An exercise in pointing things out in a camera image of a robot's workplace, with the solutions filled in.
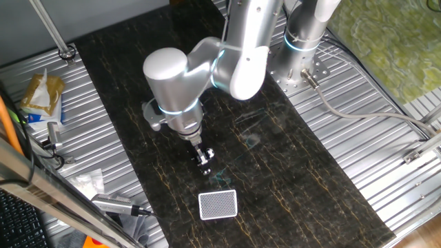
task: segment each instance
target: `mounting plate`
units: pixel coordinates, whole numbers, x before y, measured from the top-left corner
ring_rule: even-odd
[[[281,47],[281,43],[277,45],[273,45],[269,49],[269,55],[267,63],[268,65],[271,64],[272,59],[274,58],[274,55],[279,51]],[[298,92],[299,90],[303,90],[306,87],[309,86],[308,82],[306,80],[296,81],[293,79],[288,80],[287,77],[277,79],[274,74],[271,73],[271,70],[268,70],[268,72],[271,74],[273,79],[277,82],[277,84],[280,86],[282,91],[288,96],[292,96],[294,93]],[[327,78],[331,72],[328,70],[328,68],[323,64],[323,62],[318,58],[317,55],[314,55],[314,69],[311,71],[312,76],[318,81],[321,82],[323,79]]]

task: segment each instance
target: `metal rod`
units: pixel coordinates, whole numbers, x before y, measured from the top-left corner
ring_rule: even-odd
[[[58,32],[51,18],[49,17],[49,14],[46,12],[46,9],[43,7],[43,4],[41,4],[40,0],[29,0],[29,2],[32,4],[32,7],[34,7],[44,26],[48,30],[50,36],[54,39],[62,55],[65,57],[72,56],[69,48],[67,47],[66,43],[64,43],[63,38],[61,38],[60,33]]]
[[[421,122],[426,123],[427,125],[432,124],[432,122],[436,121],[441,116],[441,104],[436,106],[433,110],[431,110],[426,116],[422,117]]]
[[[0,154],[0,177],[29,178],[30,161],[3,139],[0,139]],[[26,188],[1,187],[109,247],[119,247],[118,244],[127,248],[143,247],[52,168],[47,167],[44,172],[36,166],[31,183]]]

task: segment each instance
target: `metal bracket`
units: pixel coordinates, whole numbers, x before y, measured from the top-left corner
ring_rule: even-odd
[[[422,157],[427,152],[431,152],[435,149],[439,149],[439,146],[441,146],[441,134],[437,134],[436,136],[432,137],[425,143],[421,144],[419,147],[415,148],[412,152],[404,156],[402,159],[406,162],[406,164],[409,164],[415,159]]]

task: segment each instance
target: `green fabric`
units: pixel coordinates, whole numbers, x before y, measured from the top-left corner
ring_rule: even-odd
[[[342,0],[329,27],[401,103],[441,86],[441,13],[426,0]]]

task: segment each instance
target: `black marble surface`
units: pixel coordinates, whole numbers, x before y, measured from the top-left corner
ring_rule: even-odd
[[[335,160],[267,77],[249,101],[219,90],[201,97],[203,139],[216,152],[202,176],[184,142],[150,129],[141,101],[152,93],[147,55],[185,53],[219,37],[223,18],[210,0],[187,0],[75,41],[171,247],[379,247],[393,238]],[[201,221],[198,194],[235,189],[235,218]]]

